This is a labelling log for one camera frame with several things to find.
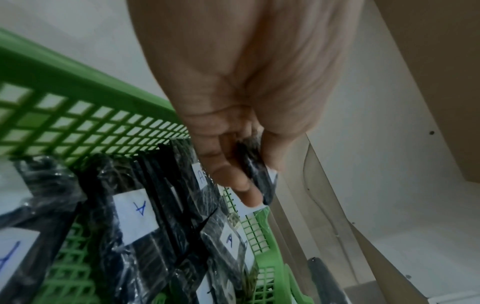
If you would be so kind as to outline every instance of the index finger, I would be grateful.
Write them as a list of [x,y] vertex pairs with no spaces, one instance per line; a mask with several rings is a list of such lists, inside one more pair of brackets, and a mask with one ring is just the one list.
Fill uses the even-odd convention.
[[262,203],[263,196],[245,173],[226,158],[218,136],[191,134],[198,159],[215,183],[230,187],[248,207]]

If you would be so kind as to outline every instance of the white wall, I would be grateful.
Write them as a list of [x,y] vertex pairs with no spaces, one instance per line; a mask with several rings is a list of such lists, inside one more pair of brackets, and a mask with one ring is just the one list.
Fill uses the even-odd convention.
[[480,289],[480,185],[462,178],[373,0],[308,137],[347,218],[423,295]]
[[125,0],[1,0],[0,26],[166,98],[143,57]]

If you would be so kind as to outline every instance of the white sticker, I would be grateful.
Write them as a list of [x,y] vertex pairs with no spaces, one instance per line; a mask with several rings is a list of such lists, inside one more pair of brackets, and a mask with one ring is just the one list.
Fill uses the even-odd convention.
[[14,211],[33,197],[14,164],[7,159],[0,159],[0,193],[0,215]]
[[201,280],[200,286],[196,289],[196,297],[201,304],[214,304],[214,296],[212,295],[212,285],[208,276],[205,274]]
[[207,185],[207,176],[205,175],[202,166],[200,166],[200,163],[192,164],[191,168],[195,174],[198,186],[200,187],[200,190],[202,190]]
[[249,214],[252,214],[255,211],[262,210],[263,208],[266,207],[264,204],[260,204],[257,207],[247,207],[244,205],[244,203],[240,200],[240,198],[233,192],[231,189],[228,189],[228,194],[230,195],[231,198],[231,203],[235,206],[235,209],[237,210],[238,215],[240,218],[244,218]]
[[240,235],[241,241],[246,246],[245,265],[248,268],[248,272],[250,273],[250,271],[252,270],[252,267],[254,266],[254,263],[255,263],[254,251],[252,250],[252,247],[250,247],[249,239],[247,238],[247,234],[245,233],[245,230],[242,227],[242,225],[240,225],[240,227],[238,227],[238,229],[236,231]]
[[239,257],[240,239],[235,231],[230,228],[230,225],[225,224],[225,226],[223,226],[220,235],[220,242],[230,252],[234,259]]
[[39,235],[38,231],[21,228],[0,230],[0,290],[8,283]]
[[130,245],[159,228],[145,189],[116,194],[113,196],[113,202],[125,245]]
[[182,202],[180,201],[179,194],[175,190],[175,187],[171,186],[170,191],[173,193],[173,196],[175,197],[176,202],[178,203],[178,206],[180,208],[180,211],[183,213],[184,211],[184,206],[182,205]]
[[235,296],[235,288],[230,280],[226,281],[226,286],[223,289],[223,294],[226,297],[228,304],[236,304],[237,298]]
[[277,178],[278,172],[274,169],[266,168],[268,171],[268,176],[270,177],[271,183],[275,183],[275,179]]

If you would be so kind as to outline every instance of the green plastic basket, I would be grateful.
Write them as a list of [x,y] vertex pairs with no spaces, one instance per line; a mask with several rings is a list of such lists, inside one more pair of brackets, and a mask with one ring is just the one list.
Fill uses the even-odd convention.
[[[91,153],[132,155],[184,137],[168,101],[0,30],[0,155],[55,153],[73,165]],[[228,189],[225,199],[235,209]],[[268,214],[266,208],[242,222],[259,265],[248,302],[291,303],[293,294],[310,303],[283,264]],[[105,302],[92,279],[89,241],[86,226],[75,222],[35,304]],[[159,294],[154,302],[165,299]]]

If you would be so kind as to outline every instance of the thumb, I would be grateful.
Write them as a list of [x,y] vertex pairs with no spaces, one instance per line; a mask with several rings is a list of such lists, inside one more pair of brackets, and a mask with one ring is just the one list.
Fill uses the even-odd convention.
[[285,136],[264,130],[261,135],[260,154],[267,167],[282,171],[284,156],[296,136]]

